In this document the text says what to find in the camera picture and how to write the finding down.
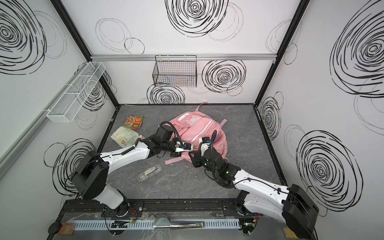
gray tabletop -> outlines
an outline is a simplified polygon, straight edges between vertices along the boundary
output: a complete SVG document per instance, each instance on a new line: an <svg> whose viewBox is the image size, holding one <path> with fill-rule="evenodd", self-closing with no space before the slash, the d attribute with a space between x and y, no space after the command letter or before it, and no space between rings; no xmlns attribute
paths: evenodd
<svg viewBox="0 0 384 240"><path fill-rule="evenodd" d="M169 121L186 111L194 111L197 106L122 106L109 135L119 128L131 115L143 115L143 123L135 129L148 137L156 133L162 121ZM217 122L228 120L223 126L227 137L230 163L239 166L250 174L273 183L279 178L268 151L257 117L251 105L202 105L200 111ZM121 147L110 137L103 152ZM156 156L133 162L112 172L107 179L129 199L184 199L184 198L236 198L239 190L225 189L209 179L203 168L182 160L165 165L170 159ZM147 168L160 164L162 170L148 179L139 182L137 177Z"/></svg>

yellow object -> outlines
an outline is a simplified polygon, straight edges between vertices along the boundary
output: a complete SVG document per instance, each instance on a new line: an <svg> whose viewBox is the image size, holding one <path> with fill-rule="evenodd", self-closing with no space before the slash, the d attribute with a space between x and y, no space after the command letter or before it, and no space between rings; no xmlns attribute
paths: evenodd
<svg viewBox="0 0 384 240"><path fill-rule="evenodd" d="M289 227L283 227L283 231L284 231L285 237L288 239L298 238L296 234L291 229L289 229Z"/></svg>

white wire basket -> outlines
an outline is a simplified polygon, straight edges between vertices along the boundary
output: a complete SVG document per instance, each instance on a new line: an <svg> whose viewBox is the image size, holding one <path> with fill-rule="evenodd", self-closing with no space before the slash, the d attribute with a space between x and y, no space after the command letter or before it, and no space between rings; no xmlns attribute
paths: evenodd
<svg viewBox="0 0 384 240"><path fill-rule="evenodd" d="M88 62L47 113L47 117L53 122L72 122L104 72L102 62Z"/></svg>

robotic arm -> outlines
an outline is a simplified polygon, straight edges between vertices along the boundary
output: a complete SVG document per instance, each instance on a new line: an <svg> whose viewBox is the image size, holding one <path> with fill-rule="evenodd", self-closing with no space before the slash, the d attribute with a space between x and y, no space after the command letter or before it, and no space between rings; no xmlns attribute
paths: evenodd
<svg viewBox="0 0 384 240"><path fill-rule="evenodd" d="M257 178L243 169L227 163L213 147L216 137L200 139L197 152L193 145L182 142L177 130L169 122L162 122L157 132L147 139L138 139L133 146L117 151L85 155L81 167L71 177L71 181L84 200L97 200L114 209L119 217L128 212L129 203L117 189L106 184L108 174L137 160L150 158L161 151L171 152L171 157L189 152L194 167L204 167L212 173L212 178L222 187L240 189L235 204L242 215L261 213L286 222L300 238L312 239L318 215L318 207L299 186L282 186Z"/></svg>

white zipper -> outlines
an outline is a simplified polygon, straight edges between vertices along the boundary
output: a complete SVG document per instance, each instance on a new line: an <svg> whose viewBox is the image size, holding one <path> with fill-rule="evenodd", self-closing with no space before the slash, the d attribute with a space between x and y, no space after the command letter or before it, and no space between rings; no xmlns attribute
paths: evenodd
<svg viewBox="0 0 384 240"><path fill-rule="evenodd" d="M203 131L201 131L199 134L197 134L193 139L192 139L192 141L191 142L193 142L200 134L202 134L206 129L207 129L207 127L209 126L209 124L212 122L213 120L211 120L211 121L209 121L209 123L205 126L205 128L203 129Z"/></svg>

